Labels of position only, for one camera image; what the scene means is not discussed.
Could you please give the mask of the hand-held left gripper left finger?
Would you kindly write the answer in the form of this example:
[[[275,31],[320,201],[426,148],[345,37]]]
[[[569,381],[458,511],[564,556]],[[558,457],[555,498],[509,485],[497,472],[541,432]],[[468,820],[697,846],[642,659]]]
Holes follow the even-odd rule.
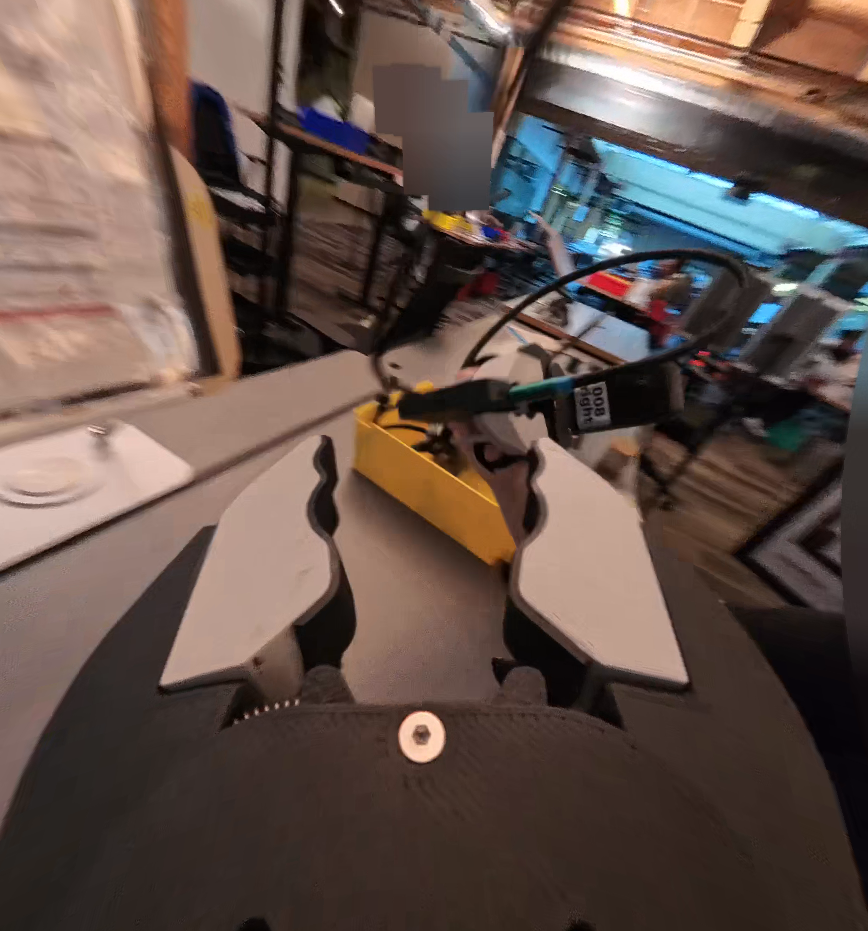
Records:
[[[161,673],[164,693],[237,684],[297,704],[306,674],[342,666],[356,606],[335,543],[335,445],[309,436],[219,519]]]

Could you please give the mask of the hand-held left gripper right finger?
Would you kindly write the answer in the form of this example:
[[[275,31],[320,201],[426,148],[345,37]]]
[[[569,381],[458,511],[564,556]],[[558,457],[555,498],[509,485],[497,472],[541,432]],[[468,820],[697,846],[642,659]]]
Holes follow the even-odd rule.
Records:
[[[689,688],[681,646],[626,495],[549,438],[533,445],[533,529],[511,565],[509,605],[572,658],[568,706],[591,710],[612,684]]]

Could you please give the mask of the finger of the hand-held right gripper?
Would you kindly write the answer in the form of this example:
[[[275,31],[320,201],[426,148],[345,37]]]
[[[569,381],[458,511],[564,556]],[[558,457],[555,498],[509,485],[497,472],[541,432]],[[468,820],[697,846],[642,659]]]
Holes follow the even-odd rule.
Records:
[[[528,385],[547,377],[550,353],[536,343],[508,343],[465,368],[466,380],[503,381]]]
[[[455,445],[491,489],[515,546],[526,543],[542,520],[533,486],[538,457],[529,428],[513,413],[483,413],[451,423]]]

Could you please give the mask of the yellow plastic bin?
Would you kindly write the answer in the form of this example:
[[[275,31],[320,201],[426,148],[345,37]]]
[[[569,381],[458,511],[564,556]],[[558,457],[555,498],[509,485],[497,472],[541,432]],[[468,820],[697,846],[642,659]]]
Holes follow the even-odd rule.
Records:
[[[405,421],[400,393],[358,406],[352,468],[490,566],[515,544],[495,496],[444,425]]]

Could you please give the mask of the white plate with round disc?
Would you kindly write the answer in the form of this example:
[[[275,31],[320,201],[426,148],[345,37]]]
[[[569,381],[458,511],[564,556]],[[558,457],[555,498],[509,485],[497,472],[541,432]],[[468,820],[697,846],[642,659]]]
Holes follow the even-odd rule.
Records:
[[[0,447],[0,574],[193,482],[135,425],[78,426]]]

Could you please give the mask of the blue plastic bin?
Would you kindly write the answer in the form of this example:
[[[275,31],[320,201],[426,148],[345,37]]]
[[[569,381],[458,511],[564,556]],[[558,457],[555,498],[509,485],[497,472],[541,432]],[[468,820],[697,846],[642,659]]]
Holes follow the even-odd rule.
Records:
[[[356,125],[327,115],[314,107],[299,108],[298,120],[304,132],[325,143],[361,157],[368,153],[370,133]]]

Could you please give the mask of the laminated instruction sheet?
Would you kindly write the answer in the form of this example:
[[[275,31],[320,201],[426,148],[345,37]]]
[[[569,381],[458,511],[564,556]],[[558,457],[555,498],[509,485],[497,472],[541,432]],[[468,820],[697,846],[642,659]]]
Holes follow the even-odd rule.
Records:
[[[132,2],[0,1],[0,419],[198,365]]]

